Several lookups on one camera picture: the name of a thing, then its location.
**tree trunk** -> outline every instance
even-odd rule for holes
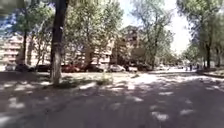
[[[210,64],[210,61],[211,61],[211,48],[208,45],[206,45],[206,52],[207,52],[207,55],[206,55],[207,68],[210,69],[210,67],[211,67],[211,64]]]
[[[25,63],[26,62],[26,40],[27,40],[27,36],[28,36],[29,21],[28,21],[28,12],[27,12],[25,1],[23,0],[22,2],[23,2],[22,4],[23,4],[23,9],[24,9],[25,26],[24,26],[23,50],[22,50],[21,61],[22,61],[22,63]]]
[[[26,39],[27,39],[27,29],[24,29],[23,35],[23,52],[22,52],[22,62],[25,63],[26,60]]]
[[[217,56],[217,67],[220,67],[221,65],[221,58],[220,58],[220,51],[218,48],[216,48],[216,56]]]
[[[58,86],[61,78],[61,48],[63,26],[69,0],[56,1],[56,13],[53,26],[53,38],[51,44],[51,81]]]
[[[28,46],[28,51],[27,51],[27,64],[31,65],[31,59],[32,59],[32,51],[33,51],[33,38],[34,38],[34,33],[32,34],[31,41]]]

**apartment building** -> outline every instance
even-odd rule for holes
[[[120,35],[112,50],[111,63],[124,65],[133,57],[133,51],[139,48],[138,28],[127,26],[120,30]]]
[[[5,63],[21,63],[23,37],[20,35],[15,35],[3,40],[3,42],[4,43],[0,46],[1,61]],[[35,65],[37,63],[37,58],[37,53],[32,51],[31,65]]]

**tree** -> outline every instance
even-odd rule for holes
[[[69,0],[56,0],[55,2],[56,12],[51,43],[51,79],[55,86],[59,85],[61,78],[62,34],[68,3]]]
[[[11,27],[7,28],[9,34],[18,33],[23,35],[23,50],[20,59],[24,63],[27,51],[27,41],[29,41],[30,47],[28,48],[29,55],[27,56],[27,63],[30,64],[31,48],[36,31],[39,29],[42,21],[48,17],[52,9],[43,2],[37,2],[35,0],[23,0],[21,5],[21,8],[15,9],[14,12],[8,15],[6,24],[11,25]]]
[[[143,24],[142,40],[147,48],[147,60],[150,60],[152,69],[155,66],[159,43],[163,41],[161,37],[165,26],[170,23],[170,14],[162,9],[161,3],[159,0],[136,0],[132,12]]]
[[[198,62],[198,59],[200,58],[198,47],[190,44],[190,46],[182,53],[182,58],[187,59],[192,63]]]
[[[85,52],[86,63],[90,63],[93,57],[99,60],[107,51],[108,42],[116,40],[122,14],[119,2],[71,2],[64,39],[65,46],[72,47],[67,47],[66,51]]]
[[[214,44],[214,19],[223,6],[223,0],[177,0],[180,14],[184,14],[192,24],[194,40],[205,50],[207,68],[210,68],[211,48]]]

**building facade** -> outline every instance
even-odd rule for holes
[[[22,44],[23,44],[23,37],[19,35],[12,36],[8,39],[3,40],[4,43],[0,46],[0,59],[2,62],[7,63],[14,63],[18,64],[21,63],[22,58]],[[29,49],[29,43],[27,43],[26,48],[26,55],[28,54]],[[36,65],[38,61],[38,55],[35,50],[31,50],[29,53],[30,57],[30,65],[34,66]]]

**green foliage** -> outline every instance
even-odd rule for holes
[[[134,1],[132,15],[143,24],[140,41],[145,49],[145,61],[154,68],[156,56],[166,52],[165,49],[169,49],[172,42],[172,33],[165,29],[170,23],[171,15],[162,9],[160,0]]]
[[[122,15],[119,2],[71,2],[64,30],[66,51],[90,48],[103,52],[108,41],[116,38]]]
[[[211,52],[214,46],[223,40],[221,22],[218,20],[223,0],[177,0],[180,14],[187,17],[191,24],[192,42],[197,44],[198,51],[206,58],[210,68]]]
[[[182,58],[187,59],[190,62],[198,62],[198,59],[200,58],[200,51],[196,45],[190,45],[186,51],[182,53]]]

